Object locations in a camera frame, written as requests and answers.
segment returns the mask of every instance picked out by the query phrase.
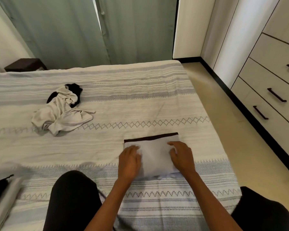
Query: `person's left hand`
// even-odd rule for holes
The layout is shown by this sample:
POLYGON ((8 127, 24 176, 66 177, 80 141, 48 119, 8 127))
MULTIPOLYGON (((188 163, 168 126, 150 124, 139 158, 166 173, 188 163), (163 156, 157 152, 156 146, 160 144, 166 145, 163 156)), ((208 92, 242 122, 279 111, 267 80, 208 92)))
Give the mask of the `person's left hand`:
POLYGON ((141 155, 137 153, 139 147, 130 146, 119 156, 118 179, 131 183, 137 177, 141 167, 141 155))

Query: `tile floor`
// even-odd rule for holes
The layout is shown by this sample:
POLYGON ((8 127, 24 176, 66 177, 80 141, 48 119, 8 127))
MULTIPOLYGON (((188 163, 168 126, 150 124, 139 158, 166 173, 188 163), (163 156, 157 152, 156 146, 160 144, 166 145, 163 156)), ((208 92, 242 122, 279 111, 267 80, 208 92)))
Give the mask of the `tile floor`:
POLYGON ((289 210, 289 171, 226 93, 199 63, 185 63, 200 100, 219 135, 240 186, 289 210))

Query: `diamond pattern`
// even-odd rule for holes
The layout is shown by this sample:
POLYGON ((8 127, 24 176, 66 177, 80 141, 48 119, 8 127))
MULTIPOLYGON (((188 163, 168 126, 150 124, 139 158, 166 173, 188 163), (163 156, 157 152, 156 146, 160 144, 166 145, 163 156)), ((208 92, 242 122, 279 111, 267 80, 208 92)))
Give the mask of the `diamond pattern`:
POLYGON ((83 128, 84 130, 89 128, 90 130, 92 129, 127 129, 127 128, 145 128, 145 127, 150 127, 150 126, 179 126, 180 124, 183 125, 189 125, 189 124, 199 124, 199 123, 206 123, 210 122, 210 119, 208 116, 206 117, 188 117, 188 118, 182 118, 182 119, 176 119, 175 121, 172 119, 160 119, 160 120, 154 120, 154 121, 137 121, 136 123, 134 122, 114 122, 114 123, 104 123, 104 124, 99 124, 99 123, 91 123, 91 124, 85 124, 79 128, 83 128))

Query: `drawer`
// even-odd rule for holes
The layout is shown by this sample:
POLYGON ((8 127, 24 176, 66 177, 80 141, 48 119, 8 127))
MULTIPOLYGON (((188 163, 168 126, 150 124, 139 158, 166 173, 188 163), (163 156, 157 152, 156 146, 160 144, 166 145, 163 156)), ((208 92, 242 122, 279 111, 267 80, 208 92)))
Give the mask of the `drawer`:
POLYGON ((241 78, 237 78, 231 91, 289 155, 289 123, 241 78), (254 105, 268 120, 256 111, 254 105))
POLYGON ((261 34, 250 57, 289 83, 289 45, 261 34))
POLYGON ((279 1, 263 32, 289 43, 289 0, 279 1))
POLYGON ((263 99, 289 121, 289 84, 248 58, 239 74, 263 99), (287 102, 280 101, 272 92, 287 102))

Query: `baseboard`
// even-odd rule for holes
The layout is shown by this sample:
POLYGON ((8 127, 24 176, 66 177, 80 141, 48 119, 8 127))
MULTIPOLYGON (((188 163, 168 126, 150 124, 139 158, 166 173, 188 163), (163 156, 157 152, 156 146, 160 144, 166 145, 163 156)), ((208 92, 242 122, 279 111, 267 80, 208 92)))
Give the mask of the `baseboard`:
POLYGON ((178 60, 181 63, 190 63, 190 62, 200 62, 201 57, 192 57, 192 58, 174 58, 174 60, 178 60))
POLYGON ((255 130, 260 134, 263 140, 269 145, 269 147, 274 151, 277 157, 289 170, 289 155, 282 149, 282 147, 275 141, 275 139, 270 135, 269 132, 260 124, 260 122, 251 114, 251 112, 242 104, 242 102, 235 96, 235 94, 224 84, 224 82, 217 76, 217 74, 210 68, 210 66, 200 58, 201 64, 209 72, 209 74, 214 78, 214 80, 220 85, 232 102, 238 107, 250 124, 255 128, 255 130))

